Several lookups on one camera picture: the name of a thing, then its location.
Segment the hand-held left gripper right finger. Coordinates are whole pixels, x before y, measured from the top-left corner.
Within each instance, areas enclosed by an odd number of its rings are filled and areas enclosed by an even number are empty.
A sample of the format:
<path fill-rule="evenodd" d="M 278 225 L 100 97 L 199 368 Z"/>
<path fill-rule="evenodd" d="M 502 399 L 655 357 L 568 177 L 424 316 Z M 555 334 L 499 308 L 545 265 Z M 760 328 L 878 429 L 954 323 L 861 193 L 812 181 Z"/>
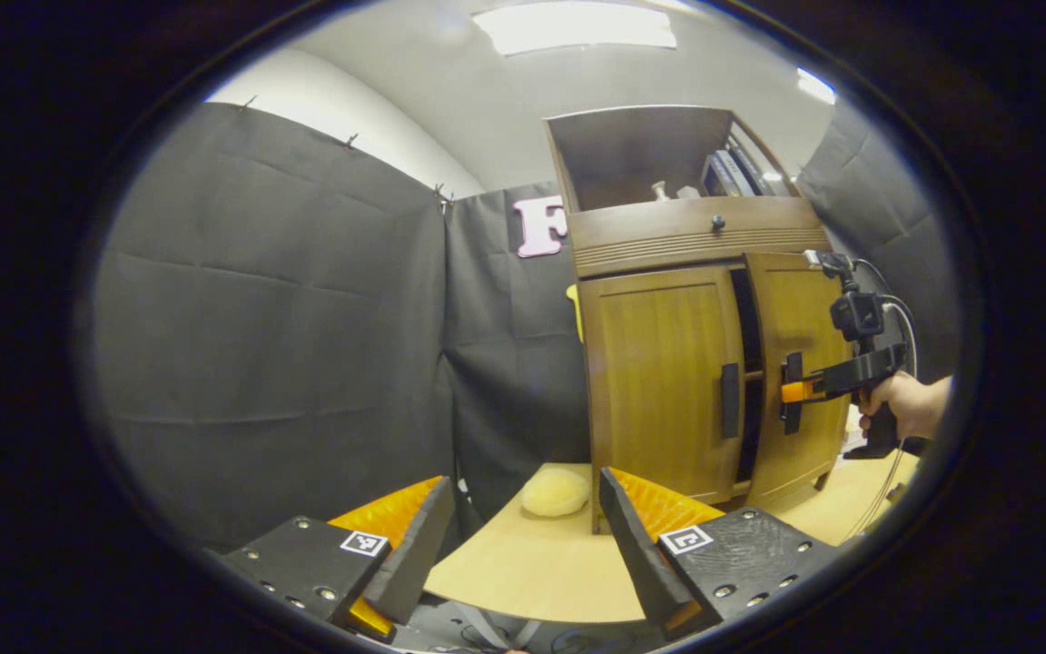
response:
<path fill-rule="evenodd" d="M 599 508 L 646 621 L 667 640 L 755 616 L 839 552 L 767 510 L 724 512 L 615 467 L 599 469 Z"/>

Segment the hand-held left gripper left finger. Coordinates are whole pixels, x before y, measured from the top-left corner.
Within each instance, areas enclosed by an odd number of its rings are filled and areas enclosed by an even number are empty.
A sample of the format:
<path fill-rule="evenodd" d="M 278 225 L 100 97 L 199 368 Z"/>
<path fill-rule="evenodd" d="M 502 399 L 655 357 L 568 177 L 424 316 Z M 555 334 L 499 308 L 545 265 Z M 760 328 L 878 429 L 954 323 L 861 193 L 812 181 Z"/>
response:
<path fill-rule="evenodd" d="M 392 642 L 418 607 L 453 510 L 439 475 L 333 519 L 288 518 L 219 562 L 296 611 Z"/>

